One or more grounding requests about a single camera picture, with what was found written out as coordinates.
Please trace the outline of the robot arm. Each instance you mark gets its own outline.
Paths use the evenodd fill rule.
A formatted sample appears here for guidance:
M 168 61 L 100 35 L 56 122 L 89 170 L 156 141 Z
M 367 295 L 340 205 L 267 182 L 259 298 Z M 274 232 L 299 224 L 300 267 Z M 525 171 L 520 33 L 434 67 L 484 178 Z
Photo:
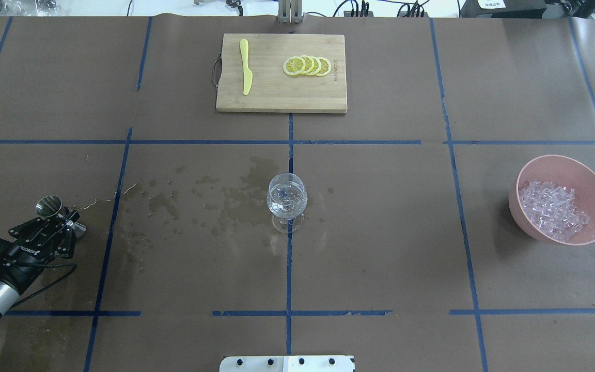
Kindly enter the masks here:
M 76 240 L 85 232 L 79 219 L 78 211 L 64 209 L 11 228 L 11 241 L 0 238 L 0 319 L 28 301 L 24 293 L 45 269 L 56 268 L 56 257 L 73 257 Z

